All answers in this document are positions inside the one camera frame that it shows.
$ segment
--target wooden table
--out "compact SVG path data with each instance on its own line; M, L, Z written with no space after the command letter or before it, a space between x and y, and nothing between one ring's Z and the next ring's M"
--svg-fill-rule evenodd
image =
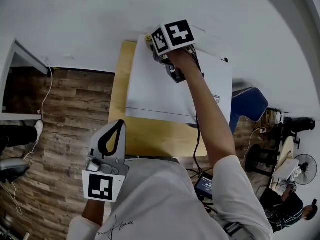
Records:
M125 121L126 155L192 157L197 144L197 129L183 123L125 116L136 45L129 41L122 44L114 77L109 122L119 119ZM202 138L196 155L207 155Z

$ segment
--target electric fan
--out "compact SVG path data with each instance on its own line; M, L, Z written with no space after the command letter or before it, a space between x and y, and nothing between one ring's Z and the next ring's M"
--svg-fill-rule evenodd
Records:
M294 159L299 161L299 167L301 169L301 174L296 177L294 181L299 185L307 185L312 182L318 170L316 160L308 154L300 154Z

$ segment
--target white sneaker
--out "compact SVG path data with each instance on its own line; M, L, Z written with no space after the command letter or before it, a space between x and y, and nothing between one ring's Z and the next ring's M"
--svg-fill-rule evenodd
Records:
M34 128L36 129L36 132L38 134L38 137L36 138L36 142L38 142L40 135L42 134L42 131L44 130L44 123L41 120L39 120L38 122L36 122Z

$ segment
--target white cable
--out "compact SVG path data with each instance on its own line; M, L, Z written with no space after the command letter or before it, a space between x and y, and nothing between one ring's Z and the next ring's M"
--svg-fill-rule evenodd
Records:
M248 151L249 151L252 135L254 135L254 133L255 133L256 131L260 130L260 129L264 129L264 127L255 129L255 130L253 131L253 133L251 134L250 140L249 140L249 145L248 145L248 148L246 149L246 152L245 152L245 154L244 154L244 157L243 157L243 160L242 160L242 162L241 162L241 165L244 163L244 161L245 161L245 159L246 159L246 155L247 155L247 153L248 153Z
M54 83L54 76L53 76L53 74L52 74L51 67L50 67L49 65L48 65L48 67L49 67L49 70L50 70L50 73L51 73L51 85L50 85L50 89L49 89L48 93L46 94L46 96L45 96L45 98L44 98L44 100L43 100L43 102L42 102L42 104L41 104L41 120L42 120L42 122L44 121L44 103L45 103L45 101L46 101L49 93L51 92L52 85L53 85L53 83ZM35 150L36 145L38 144L38 142L39 142L39 140L34 144L32 151L29 152L28 154L26 154L26 156L23 158L23 160L25 160L25 159L28 157L29 154L31 154L31 153L34 152L34 150ZM13 202L15 203L17 213L20 214L20 215L22 215L22 211L21 211L20 205L18 204L18 202L17 202L17 200L16 200L16 192L17 192L17 189L16 189L15 184L12 182L12 185L13 185L13 187L14 187L13 197L12 197L11 193L2 185L2 182L0 182L0 184L1 184L1 186L3 187L3 189L9 193L11 199L12 199Z
M18 204L18 202L17 202L17 200L16 200L16 192L17 192L17 189L16 189L15 184L12 182L12 185L13 185L13 187L14 187L14 194L13 194L14 198L12 197L11 193L2 185L2 182L0 182L0 184L1 184L1 186L3 187L3 189L9 193L11 199L13 200L14 204L16 205L16 211L17 211L17 213L20 214L20 215L22 215L22 211L21 211L20 205Z
M43 102L42 102L42 104L41 104L41 120L42 120L42 122L44 121L44 103L45 103L45 101L46 101L49 93L51 92L52 85L53 85L53 83L54 83L54 76L52 75L51 67L50 67L49 65L48 65L48 67L49 67L49 70L50 70L50 73L51 73L51 86L50 86L50 89L49 89L48 93L46 94L46 96L45 96L45 98L44 98L44 100L43 100ZM38 142L39 142L39 140L34 144L32 151L29 152L28 154L26 154L26 156L23 158L23 160L25 160L25 159L27 158L27 156L29 156L29 154L31 154L31 153L34 152L34 150L35 150L36 145L38 144Z

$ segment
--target white wall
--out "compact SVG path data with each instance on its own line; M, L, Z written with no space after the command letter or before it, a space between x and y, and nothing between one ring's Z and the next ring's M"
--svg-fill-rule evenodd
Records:
M316 121L315 129L303 131L298 134L301 138L300 149L294 150L294 156L308 154L312 156L318 165L315 179L308 185L298 185L296 194L303 201L303 205L311 205L314 199L318 200L320 207L320 121ZM274 240L312 240L320 233L320 211L310 221L299 221L292 227L285 228L274 234Z
M294 3L283 1L303 49L315 54L310 40L319 37ZM0 0L0 35L15 35L56 67L114 72L122 41L183 18L197 27L201 50L229 58L235 81L260 88L271 107L291 116L320 118L309 61L269 0Z

